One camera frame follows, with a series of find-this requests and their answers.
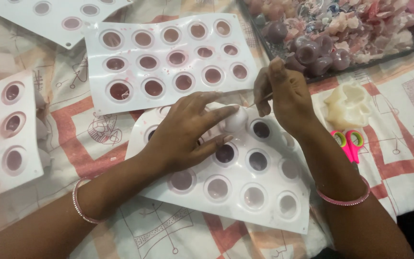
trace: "person's left hand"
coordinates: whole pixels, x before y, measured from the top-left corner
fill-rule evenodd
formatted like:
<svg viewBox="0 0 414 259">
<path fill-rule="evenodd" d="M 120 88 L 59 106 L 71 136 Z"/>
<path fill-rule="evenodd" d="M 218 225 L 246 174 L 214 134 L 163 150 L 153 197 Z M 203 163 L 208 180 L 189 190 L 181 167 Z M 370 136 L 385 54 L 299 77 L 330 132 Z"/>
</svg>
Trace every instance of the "person's left hand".
<svg viewBox="0 0 414 259">
<path fill-rule="evenodd" d="M 141 151 L 144 159 L 149 159 L 148 163 L 158 163 L 161 174 L 173 173 L 199 164 L 232 140 L 232 135 L 222 134 L 200 146 L 197 144 L 206 131 L 239 109 L 239 105 L 234 105 L 205 112 L 206 104 L 215 101 L 220 94 L 195 92 L 181 97 Z"/>
</svg>

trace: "round mold cavity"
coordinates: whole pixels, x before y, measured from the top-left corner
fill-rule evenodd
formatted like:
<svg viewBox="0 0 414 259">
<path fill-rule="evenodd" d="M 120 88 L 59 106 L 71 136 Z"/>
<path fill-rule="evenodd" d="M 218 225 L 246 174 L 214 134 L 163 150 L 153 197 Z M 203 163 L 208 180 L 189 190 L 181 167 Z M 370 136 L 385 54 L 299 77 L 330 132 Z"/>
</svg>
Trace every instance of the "round mold cavity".
<svg viewBox="0 0 414 259">
<path fill-rule="evenodd" d="M 25 92 L 25 85 L 20 81 L 14 81 L 6 85 L 1 93 L 1 101 L 5 105 L 18 102 Z"/>
<path fill-rule="evenodd" d="M 227 200 L 231 192 L 231 182 L 222 175 L 212 175 L 204 183 L 204 194 L 213 202 Z"/>
<path fill-rule="evenodd" d="M 157 110 L 156 110 L 156 113 L 157 113 L 157 115 L 159 116 L 159 117 L 161 117 L 162 119 L 164 119 L 166 116 L 167 116 L 167 114 L 169 114 L 169 111 L 170 111 L 170 108 L 171 108 L 172 106 L 163 106 L 163 107 L 159 107 Z"/>
<path fill-rule="evenodd" d="M 245 165 L 252 172 L 263 173 L 271 166 L 271 159 L 261 148 L 254 148 L 245 156 Z"/>
<path fill-rule="evenodd" d="M 301 205 L 293 192 L 283 191 L 277 197 L 279 214 L 285 221 L 294 221 L 301 212 Z"/>
<path fill-rule="evenodd" d="M 154 36 L 147 30 L 137 30 L 132 35 L 133 42 L 140 48 L 150 48 L 154 44 Z"/>
<path fill-rule="evenodd" d="M 165 44 L 175 45 L 181 40 L 181 31 L 177 27 L 167 27 L 162 30 L 161 39 Z"/>
<path fill-rule="evenodd" d="M 183 50 L 174 50 L 167 55 L 167 63 L 173 67 L 181 67 L 188 62 L 189 56 Z"/>
<path fill-rule="evenodd" d="M 155 77 L 147 78 L 142 83 L 142 92 L 148 98 L 158 99 L 166 93 L 166 85 Z"/>
<path fill-rule="evenodd" d="M 296 182 L 301 177 L 301 166 L 291 158 L 283 158 L 279 162 L 279 171 L 282 177 L 289 182 Z"/>
<path fill-rule="evenodd" d="M 173 78 L 172 85 L 177 92 L 186 93 L 194 88 L 196 85 L 196 79 L 194 79 L 192 74 L 182 72 Z"/>
<path fill-rule="evenodd" d="M 196 186 L 197 178 L 192 169 L 173 173 L 167 180 L 169 190 L 176 194 L 187 194 Z"/>
<path fill-rule="evenodd" d="M 203 40 L 207 37 L 207 26 L 199 21 L 192 22 L 188 26 L 188 34 L 195 40 Z"/>
<path fill-rule="evenodd" d="M 239 81 L 245 81 L 248 77 L 248 69 L 242 63 L 233 63 L 230 68 L 230 73 Z"/>
<path fill-rule="evenodd" d="M 17 135 L 25 126 L 27 117 L 23 112 L 13 112 L 7 116 L 1 124 L 1 135 L 5 138 L 11 138 Z"/>
<path fill-rule="evenodd" d="M 117 30 L 109 29 L 100 34 L 100 43 L 107 49 L 117 50 L 124 45 L 124 36 Z"/>
<path fill-rule="evenodd" d="M 249 211 L 259 211 L 263 209 L 268 201 L 268 193 L 265 188 L 256 182 L 244 185 L 240 194 L 241 202 Z"/>
<path fill-rule="evenodd" d="M 218 86 L 224 80 L 224 73 L 221 68 L 210 65 L 202 70 L 202 80 L 208 86 Z"/>
<path fill-rule="evenodd" d="M 122 57 L 110 57 L 103 62 L 103 68 L 111 73 L 121 73 L 129 67 L 127 59 Z"/>
<path fill-rule="evenodd" d="M 231 35 L 231 25 L 226 20 L 217 20 L 214 26 L 216 33 L 221 37 L 228 37 Z"/>
<path fill-rule="evenodd" d="M 210 59 L 213 56 L 213 53 L 215 52 L 215 48 L 207 47 L 207 46 L 201 46 L 201 47 L 198 47 L 194 51 L 199 56 L 199 58 L 201 58 L 201 59 Z"/>
<path fill-rule="evenodd" d="M 83 5 L 81 6 L 81 13 L 85 16 L 96 16 L 100 13 L 100 8 L 96 5 Z"/>
<path fill-rule="evenodd" d="M 10 176 L 18 176 L 27 166 L 27 151 L 21 146 L 12 146 L 3 154 L 2 167 Z"/>
<path fill-rule="evenodd" d="M 156 131 L 156 128 L 158 126 L 159 126 L 159 124 L 158 125 L 153 125 L 153 126 L 149 127 L 146 130 L 145 135 L 144 135 L 144 137 L 145 137 L 145 139 L 144 139 L 145 144 L 148 143 L 148 141 L 150 141 L 151 137 L 153 136 L 153 134 Z"/>
<path fill-rule="evenodd" d="M 237 56 L 239 53 L 239 48 L 234 46 L 233 44 L 225 44 L 221 47 L 221 49 L 228 55 L 228 56 Z"/>
<path fill-rule="evenodd" d="M 62 21 L 62 27 L 65 30 L 77 30 L 79 28 L 81 28 L 82 26 L 82 20 L 77 18 L 77 17 L 66 17 L 63 21 Z"/>
<path fill-rule="evenodd" d="M 258 141 L 265 142 L 272 137 L 271 127 L 267 121 L 256 119 L 250 123 L 250 134 Z"/>
<path fill-rule="evenodd" d="M 295 139 L 292 137 L 292 135 L 290 135 L 286 131 L 281 132 L 281 134 L 282 134 L 282 139 L 287 144 L 287 147 L 289 149 L 295 149 Z"/>
<path fill-rule="evenodd" d="M 137 64 L 141 70 L 154 71 L 159 67 L 159 59 L 153 55 L 141 55 L 137 58 Z"/>
<path fill-rule="evenodd" d="M 239 157 L 236 145 L 228 142 L 222 145 L 215 154 L 212 155 L 214 162 L 221 167 L 228 167 L 234 164 Z"/>
<path fill-rule="evenodd" d="M 36 15 L 43 16 L 51 12 L 52 5 L 48 1 L 37 2 L 33 7 Z"/>
<path fill-rule="evenodd" d="M 125 103 L 133 97 L 133 87 L 125 80 L 112 81 L 105 91 L 107 97 L 115 103 Z"/>
</svg>

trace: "scissor handle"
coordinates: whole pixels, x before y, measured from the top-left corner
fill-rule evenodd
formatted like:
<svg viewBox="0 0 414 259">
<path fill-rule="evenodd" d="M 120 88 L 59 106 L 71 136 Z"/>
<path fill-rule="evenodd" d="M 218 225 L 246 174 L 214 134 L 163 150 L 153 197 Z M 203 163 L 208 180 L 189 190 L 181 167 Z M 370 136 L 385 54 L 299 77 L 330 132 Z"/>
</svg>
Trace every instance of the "scissor handle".
<svg viewBox="0 0 414 259">
<path fill-rule="evenodd" d="M 358 144 L 355 144 L 354 142 L 352 142 L 351 135 L 356 136 L 357 140 L 359 140 Z M 349 151 L 352 155 L 352 160 L 358 164 L 359 163 L 359 155 L 358 155 L 359 149 L 363 147 L 362 134 L 360 134 L 360 132 L 358 132 L 357 130 L 349 130 L 348 132 L 346 132 L 346 141 L 348 142 Z"/>
<path fill-rule="evenodd" d="M 339 145 L 339 147 L 345 152 L 346 156 L 349 159 L 349 162 L 352 163 L 353 159 L 346 136 L 341 131 L 337 130 L 332 131 L 330 134 L 332 134 L 333 137 L 337 136 L 341 139 L 341 144 Z"/>
</svg>

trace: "forearm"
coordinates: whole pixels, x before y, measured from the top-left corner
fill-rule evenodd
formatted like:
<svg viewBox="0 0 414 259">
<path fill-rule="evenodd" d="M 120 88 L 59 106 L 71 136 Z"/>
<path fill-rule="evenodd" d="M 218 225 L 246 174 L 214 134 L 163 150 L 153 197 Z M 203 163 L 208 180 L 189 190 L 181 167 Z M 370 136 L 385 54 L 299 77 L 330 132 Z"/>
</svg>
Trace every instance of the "forearm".
<svg viewBox="0 0 414 259">
<path fill-rule="evenodd" d="M 365 183 L 321 124 L 297 140 L 324 195 L 339 201 L 365 195 Z M 405 237 L 374 195 L 354 206 L 324 201 L 324 209 L 335 247 L 347 258 L 413 258 Z"/>
<path fill-rule="evenodd" d="M 158 178 L 158 169 L 139 157 L 126 160 L 78 189 L 78 203 L 94 219 L 118 207 Z M 0 232 L 0 258 L 66 258 L 95 227 L 76 211 L 71 193 Z"/>
</svg>

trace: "person's right hand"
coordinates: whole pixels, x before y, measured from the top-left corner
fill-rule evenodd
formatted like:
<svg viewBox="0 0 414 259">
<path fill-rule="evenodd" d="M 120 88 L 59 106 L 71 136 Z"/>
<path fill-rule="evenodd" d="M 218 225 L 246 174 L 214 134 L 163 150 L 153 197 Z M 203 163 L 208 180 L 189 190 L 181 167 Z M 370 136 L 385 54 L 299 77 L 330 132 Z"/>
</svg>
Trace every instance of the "person's right hand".
<svg viewBox="0 0 414 259">
<path fill-rule="evenodd" d="M 273 59 L 268 67 L 262 68 L 255 80 L 254 101 L 260 117 L 271 112 L 268 103 L 271 97 L 263 100 L 271 92 L 277 121 L 294 137 L 320 124 L 303 74 L 285 69 L 279 57 Z"/>
</svg>

